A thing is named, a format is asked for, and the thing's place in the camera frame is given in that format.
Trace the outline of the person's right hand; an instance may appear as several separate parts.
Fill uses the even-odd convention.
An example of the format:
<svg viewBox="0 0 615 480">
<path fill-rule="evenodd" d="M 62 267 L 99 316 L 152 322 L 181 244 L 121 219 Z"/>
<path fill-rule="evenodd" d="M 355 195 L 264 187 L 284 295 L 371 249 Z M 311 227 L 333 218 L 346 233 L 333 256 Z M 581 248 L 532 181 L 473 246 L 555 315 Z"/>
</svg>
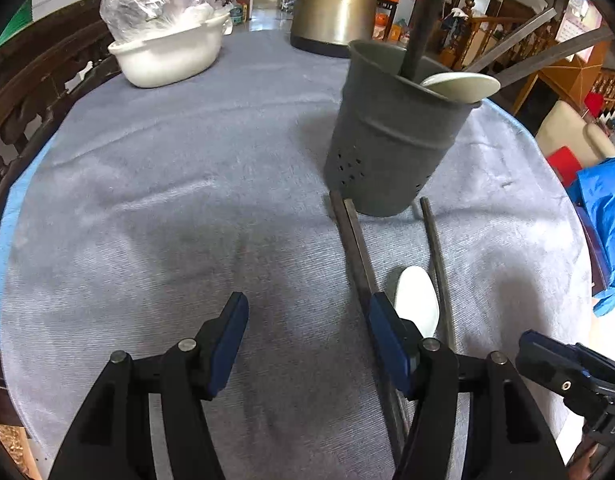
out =
<svg viewBox="0 0 615 480">
<path fill-rule="evenodd" d="M 591 459 L 598 448 L 597 443 L 584 446 L 581 444 L 569 461 L 567 471 L 569 480 L 588 480 L 592 475 Z"/>
</svg>

